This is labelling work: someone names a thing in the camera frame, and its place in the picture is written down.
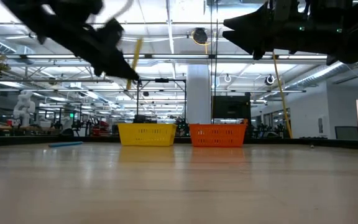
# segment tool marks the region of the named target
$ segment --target orange basket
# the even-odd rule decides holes
[[[191,124],[194,147],[242,147],[246,124]]]

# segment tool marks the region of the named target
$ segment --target office chair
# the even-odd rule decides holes
[[[357,126],[335,126],[336,139],[358,140]]]

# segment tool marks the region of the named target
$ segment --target column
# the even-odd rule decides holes
[[[187,67],[187,109],[189,124],[211,123],[211,79],[208,65]]]

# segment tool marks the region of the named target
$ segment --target yellow stick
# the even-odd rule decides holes
[[[290,121],[288,120],[287,106],[285,106],[285,98],[284,98],[283,89],[281,87],[280,77],[278,76],[276,55],[274,53],[274,50],[273,50],[273,61],[274,61],[274,70],[276,71],[278,88],[280,89],[281,100],[283,102],[283,111],[284,111],[285,122],[287,123],[287,128],[288,128],[288,132],[290,134],[290,138],[292,138],[292,130],[291,130],[291,126],[290,126]]]
[[[134,60],[132,61],[132,69],[136,69],[137,62],[139,61],[140,49],[142,48],[143,38],[137,39],[135,46]],[[127,90],[131,89],[131,80],[127,80]]]

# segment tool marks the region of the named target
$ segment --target yellow basket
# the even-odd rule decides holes
[[[175,124],[118,124],[123,146],[171,146]]]

